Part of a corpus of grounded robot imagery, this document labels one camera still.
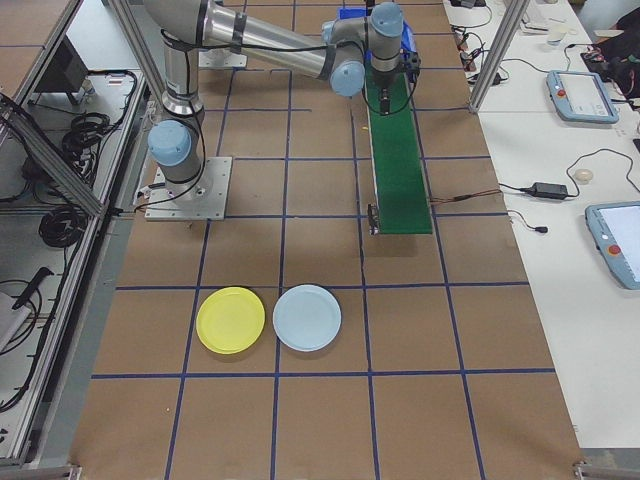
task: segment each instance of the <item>white table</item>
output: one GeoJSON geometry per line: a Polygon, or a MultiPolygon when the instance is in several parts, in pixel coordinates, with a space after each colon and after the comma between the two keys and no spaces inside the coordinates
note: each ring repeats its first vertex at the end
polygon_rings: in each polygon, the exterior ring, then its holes
{"type": "MultiPolygon", "coordinates": [[[[451,23],[473,25],[488,18],[486,9],[444,3],[451,23]]],[[[488,4],[494,11],[491,24],[472,30],[488,41],[487,46],[504,12],[501,0],[488,4]]],[[[550,47],[545,35],[518,32],[507,58],[522,58],[544,70],[564,70],[564,46],[589,38],[567,0],[540,9],[566,20],[576,34],[550,47]]],[[[569,50],[572,69],[585,71],[580,51],[569,50]]],[[[544,74],[520,62],[504,66],[511,74],[509,82],[490,89],[479,114],[501,182],[519,187],[535,181],[563,183],[574,193],[565,169],[579,156],[606,147],[634,158],[632,178],[640,184],[640,154],[631,141],[640,136],[637,113],[621,106],[620,121],[613,126],[563,122],[549,100],[544,74]]],[[[640,199],[624,178],[628,166],[628,160],[610,153],[583,160],[578,167],[589,168],[595,177],[571,201],[505,195],[507,208],[520,211],[532,225],[549,227],[548,234],[540,235],[518,219],[513,224],[582,448],[640,447],[640,292],[617,285],[584,221],[588,205],[640,199]]]]}

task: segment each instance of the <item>yellow plate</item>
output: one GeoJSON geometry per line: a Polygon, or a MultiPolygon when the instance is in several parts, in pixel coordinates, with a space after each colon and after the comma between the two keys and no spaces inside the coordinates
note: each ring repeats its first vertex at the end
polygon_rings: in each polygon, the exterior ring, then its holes
{"type": "Polygon", "coordinates": [[[196,318],[200,341],[209,350],[224,355],[249,348],[263,328],[262,302],[246,288],[218,290],[204,301],[196,318]]]}

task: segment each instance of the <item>floor grid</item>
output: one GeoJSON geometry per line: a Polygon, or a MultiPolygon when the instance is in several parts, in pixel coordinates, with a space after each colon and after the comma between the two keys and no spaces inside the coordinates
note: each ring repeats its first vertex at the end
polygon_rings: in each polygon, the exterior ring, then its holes
{"type": "MultiPolygon", "coordinates": [[[[399,3],[423,58],[412,107],[430,194],[498,188],[442,3],[399,3]]],[[[232,5],[313,33],[344,3],[232,5]]],[[[72,449],[87,478],[571,479],[580,451],[501,196],[432,207],[431,236],[371,237],[362,99],[254,60],[202,90],[207,149],[234,157],[229,215],[134,220],[72,449]],[[300,283],[341,305],[319,352],[271,325],[300,283]],[[222,358],[194,323],[232,285],[268,318],[222,358]]]]}

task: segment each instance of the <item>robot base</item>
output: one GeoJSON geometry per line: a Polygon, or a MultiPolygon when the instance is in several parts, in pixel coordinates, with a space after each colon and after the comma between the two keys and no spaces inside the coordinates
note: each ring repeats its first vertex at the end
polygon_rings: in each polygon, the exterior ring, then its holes
{"type": "MultiPolygon", "coordinates": [[[[203,178],[211,187],[193,202],[176,203],[173,200],[147,207],[144,214],[149,221],[189,221],[223,220],[227,206],[229,180],[231,178],[231,157],[209,157],[205,162],[203,178]]],[[[158,169],[155,183],[164,182],[164,175],[158,169]]],[[[149,203],[167,200],[165,188],[152,190],[149,203]]]]}

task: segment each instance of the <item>green conveyor belt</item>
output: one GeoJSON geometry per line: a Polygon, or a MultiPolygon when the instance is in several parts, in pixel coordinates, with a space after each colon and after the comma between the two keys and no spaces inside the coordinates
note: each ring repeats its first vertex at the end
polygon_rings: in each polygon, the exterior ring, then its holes
{"type": "MultiPolygon", "coordinates": [[[[398,75],[391,89],[391,112],[406,103],[407,83],[398,75]]],[[[378,109],[378,87],[367,72],[367,98],[378,109]]],[[[432,233],[424,171],[411,108],[382,116],[369,109],[369,133],[378,201],[378,233],[432,233]]]]}

